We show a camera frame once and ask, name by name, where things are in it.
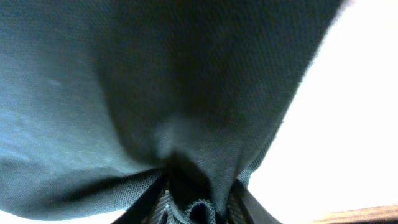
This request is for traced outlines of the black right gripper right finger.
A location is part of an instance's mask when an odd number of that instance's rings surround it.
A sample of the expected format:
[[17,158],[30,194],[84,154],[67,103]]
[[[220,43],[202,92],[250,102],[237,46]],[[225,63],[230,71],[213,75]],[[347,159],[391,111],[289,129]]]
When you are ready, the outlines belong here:
[[230,193],[229,217],[231,223],[281,224],[254,198],[249,190],[236,181]]

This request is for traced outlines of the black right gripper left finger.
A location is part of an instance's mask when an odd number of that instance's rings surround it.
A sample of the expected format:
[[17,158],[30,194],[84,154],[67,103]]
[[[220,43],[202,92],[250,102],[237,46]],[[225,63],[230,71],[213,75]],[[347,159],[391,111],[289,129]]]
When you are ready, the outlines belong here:
[[167,176],[162,175],[129,207],[129,209],[112,224],[140,224],[157,205],[159,195],[166,183]]

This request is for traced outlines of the black t-shirt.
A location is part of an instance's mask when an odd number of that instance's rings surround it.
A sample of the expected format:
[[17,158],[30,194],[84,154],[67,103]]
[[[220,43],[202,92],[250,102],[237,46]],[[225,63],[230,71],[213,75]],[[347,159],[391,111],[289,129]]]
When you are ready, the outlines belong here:
[[2,0],[1,210],[231,223],[341,0]]

